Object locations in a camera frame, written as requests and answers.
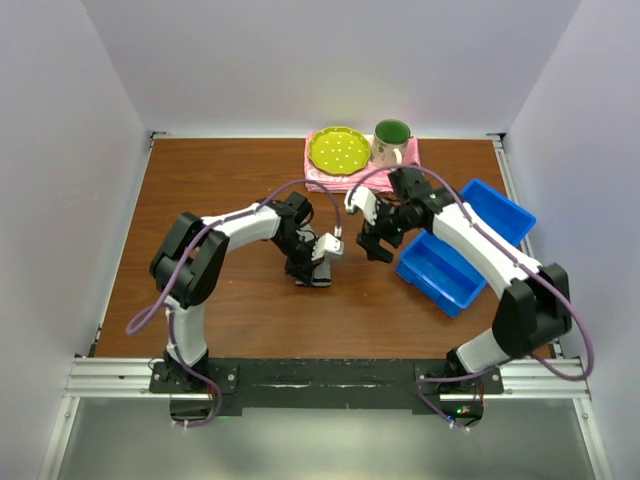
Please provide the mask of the grey sock black stripes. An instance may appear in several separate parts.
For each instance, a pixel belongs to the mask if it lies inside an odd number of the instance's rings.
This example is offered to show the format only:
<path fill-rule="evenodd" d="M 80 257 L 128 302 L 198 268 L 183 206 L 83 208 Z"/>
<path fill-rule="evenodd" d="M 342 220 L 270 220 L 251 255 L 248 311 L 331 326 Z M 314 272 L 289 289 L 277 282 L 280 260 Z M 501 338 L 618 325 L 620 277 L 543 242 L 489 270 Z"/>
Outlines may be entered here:
<path fill-rule="evenodd" d="M 312 262 L 313 276 L 327 275 L 331 276 L 331 262 L 329 260 Z"/>

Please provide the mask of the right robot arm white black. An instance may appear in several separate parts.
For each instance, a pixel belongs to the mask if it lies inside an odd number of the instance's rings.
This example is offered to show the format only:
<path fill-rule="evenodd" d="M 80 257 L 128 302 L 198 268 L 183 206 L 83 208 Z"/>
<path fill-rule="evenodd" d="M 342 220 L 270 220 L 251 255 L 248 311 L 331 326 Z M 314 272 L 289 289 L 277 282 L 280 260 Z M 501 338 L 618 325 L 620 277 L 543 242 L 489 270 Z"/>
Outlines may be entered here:
<path fill-rule="evenodd" d="M 447 353 L 443 380 L 452 390 L 469 392 L 494 367 L 529 356 L 571 330 L 569 279 L 562 267 L 544 266 L 509 244 L 451 186 L 434 188 L 427 169 L 386 171 L 396 204 L 362 181 L 345 198 L 346 211 L 364 219 L 357 243 L 368 259 L 390 262 L 383 242 L 398 246 L 405 232 L 424 229 L 470 263 L 499 300 L 491 327 Z"/>

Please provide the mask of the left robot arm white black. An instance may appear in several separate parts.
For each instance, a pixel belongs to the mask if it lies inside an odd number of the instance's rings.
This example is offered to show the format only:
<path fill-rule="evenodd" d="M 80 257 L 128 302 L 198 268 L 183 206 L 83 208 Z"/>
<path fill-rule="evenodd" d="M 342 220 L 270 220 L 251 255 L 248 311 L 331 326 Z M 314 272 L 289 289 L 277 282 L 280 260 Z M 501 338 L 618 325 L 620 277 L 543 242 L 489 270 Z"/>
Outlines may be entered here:
<path fill-rule="evenodd" d="M 328 235 L 311 227 L 314 210 L 303 195 L 262 199 L 216 217 L 181 214 L 150 265 L 165 308 L 168 342 L 159 376 L 185 392 L 215 391 L 204 333 L 205 303 L 216 288 L 228 253 L 270 241 L 284 255 L 285 274 L 298 286 L 331 285 Z"/>

